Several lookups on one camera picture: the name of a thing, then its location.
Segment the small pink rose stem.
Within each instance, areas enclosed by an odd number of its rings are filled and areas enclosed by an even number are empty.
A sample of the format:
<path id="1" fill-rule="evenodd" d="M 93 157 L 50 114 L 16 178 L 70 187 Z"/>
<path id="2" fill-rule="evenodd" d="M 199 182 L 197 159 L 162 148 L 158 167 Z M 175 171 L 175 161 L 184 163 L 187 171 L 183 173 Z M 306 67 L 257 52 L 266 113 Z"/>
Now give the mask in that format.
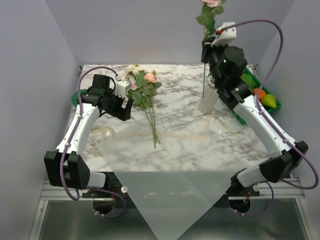
<path id="1" fill-rule="evenodd" d="M 156 131 L 156 121 L 155 112 L 153 105 L 153 93 L 156 93 L 153 83 L 147 83 L 147 80 L 136 81 L 133 75 L 126 75 L 126 80 L 131 83 L 131 89 L 127 93 L 127 97 L 133 100 L 133 104 L 140 107 L 152 129 L 153 144 L 161 143 L 157 131 Z"/>

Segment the white rose stem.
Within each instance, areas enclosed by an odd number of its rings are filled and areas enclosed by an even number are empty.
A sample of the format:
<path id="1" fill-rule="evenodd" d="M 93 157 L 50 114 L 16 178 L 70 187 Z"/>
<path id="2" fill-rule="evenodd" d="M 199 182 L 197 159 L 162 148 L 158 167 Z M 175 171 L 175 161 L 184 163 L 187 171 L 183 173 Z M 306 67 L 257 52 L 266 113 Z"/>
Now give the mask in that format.
<path id="1" fill-rule="evenodd" d="M 128 65 L 125 69 L 126 75 L 133 75 L 136 81 L 143 80 L 143 77 L 147 72 L 142 66 L 140 66 L 138 63 Z"/>

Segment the cream ribbon with gold letters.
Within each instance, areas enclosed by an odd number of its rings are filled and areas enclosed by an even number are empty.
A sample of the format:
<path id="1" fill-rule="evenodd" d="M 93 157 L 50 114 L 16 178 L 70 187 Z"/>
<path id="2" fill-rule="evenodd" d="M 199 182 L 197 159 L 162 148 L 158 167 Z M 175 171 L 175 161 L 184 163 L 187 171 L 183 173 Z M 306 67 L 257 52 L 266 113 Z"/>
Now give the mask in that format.
<path id="1" fill-rule="evenodd" d="M 234 136 L 237 140 L 240 139 L 240 135 L 230 125 L 225 123 L 217 115 L 210 114 L 204 118 L 204 133 L 208 133 L 210 127 L 213 127 L 215 133 L 223 137 L 224 132 L 228 132 L 229 135 Z M 99 156 L 96 145 L 104 141 L 106 138 L 115 134 L 115 130 L 109 126 L 94 125 L 89 133 L 89 138 L 84 147 L 84 153 L 92 156 Z"/>

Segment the peach rose stem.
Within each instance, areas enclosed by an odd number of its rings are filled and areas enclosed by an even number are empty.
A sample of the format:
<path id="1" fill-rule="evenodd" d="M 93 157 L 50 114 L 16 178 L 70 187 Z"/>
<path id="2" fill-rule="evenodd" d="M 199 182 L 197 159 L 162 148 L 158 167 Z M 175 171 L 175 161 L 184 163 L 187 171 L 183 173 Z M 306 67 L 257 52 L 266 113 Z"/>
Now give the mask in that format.
<path id="1" fill-rule="evenodd" d="M 140 106 L 147 117 L 147 120 L 151 126 L 153 147 L 156 149 L 157 144 L 160 144 L 159 137 L 156 130 L 156 115 L 154 107 L 154 96 L 157 94 L 157 89 L 162 85 L 157 82 L 155 71 L 146 73 L 142 79 Z"/>

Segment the pink double rose stem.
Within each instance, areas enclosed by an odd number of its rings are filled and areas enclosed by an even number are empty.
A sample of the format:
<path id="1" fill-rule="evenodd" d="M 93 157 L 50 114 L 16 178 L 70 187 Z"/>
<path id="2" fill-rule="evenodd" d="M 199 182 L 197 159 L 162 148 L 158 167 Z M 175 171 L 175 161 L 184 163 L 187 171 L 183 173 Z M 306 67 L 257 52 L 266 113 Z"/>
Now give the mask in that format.
<path id="1" fill-rule="evenodd" d="M 225 10 L 223 4 L 225 0 L 201 0 L 202 9 L 201 14 L 195 19 L 204 28 L 204 37 L 201 42 L 202 53 L 201 62 L 204 63 L 203 71 L 203 87 L 202 97 L 205 94 L 205 80 L 206 80 L 206 64 L 208 64 L 208 55 L 210 44 L 217 38 L 217 28 L 215 17 L 222 14 Z"/>

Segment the white wrapping paper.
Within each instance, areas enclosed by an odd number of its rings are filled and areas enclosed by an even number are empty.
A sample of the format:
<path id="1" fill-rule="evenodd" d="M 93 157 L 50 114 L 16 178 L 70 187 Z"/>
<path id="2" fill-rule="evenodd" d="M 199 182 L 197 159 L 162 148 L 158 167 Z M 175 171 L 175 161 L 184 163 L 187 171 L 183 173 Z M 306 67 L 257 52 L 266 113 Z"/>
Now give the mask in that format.
<path id="1" fill-rule="evenodd" d="M 157 125 L 160 143 L 145 120 L 97 145 L 159 240 L 176 240 L 230 187 L 246 164 L 203 120 Z"/>

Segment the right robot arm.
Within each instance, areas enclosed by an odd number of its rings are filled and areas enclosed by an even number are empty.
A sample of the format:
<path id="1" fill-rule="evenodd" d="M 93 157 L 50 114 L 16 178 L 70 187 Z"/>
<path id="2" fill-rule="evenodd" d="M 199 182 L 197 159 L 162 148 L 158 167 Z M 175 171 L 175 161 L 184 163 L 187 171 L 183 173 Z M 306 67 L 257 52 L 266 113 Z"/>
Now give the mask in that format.
<path id="1" fill-rule="evenodd" d="M 201 61 L 209 65 L 211 84 L 221 101 L 239 115 L 263 143 L 268 160 L 247 167 L 231 178 L 230 191 L 241 196 L 258 183 L 277 183 L 295 169 L 309 147 L 297 142 L 275 122 L 256 98 L 253 89 L 242 80 L 247 60 L 236 46 L 214 45 L 214 37 L 202 42 Z"/>

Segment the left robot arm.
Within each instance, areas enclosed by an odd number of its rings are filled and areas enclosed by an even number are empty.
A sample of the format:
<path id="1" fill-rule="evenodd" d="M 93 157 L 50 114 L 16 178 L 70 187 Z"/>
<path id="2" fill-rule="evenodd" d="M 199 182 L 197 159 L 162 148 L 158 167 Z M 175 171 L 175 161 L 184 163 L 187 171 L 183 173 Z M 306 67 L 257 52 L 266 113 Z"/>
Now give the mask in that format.
<path id="1" fill-rule="evenodd" d="M 76 112 L 68 131 L 56 149 L 44 155 L 52 186 L 76 190 L 93 188 L 101 198 L 110 194 L 111 185 L 106 182 L 106 174 L 91 171 L 83 160 L 83 153 L 91 129 L 102 114 L 121 121 L 130 119 L 133 100 L 129 99 L 125 107 L 122 105 L 131 87 L 129 80 L 95 74 L 91 87 L 84 92 L 77 91 Z"/>

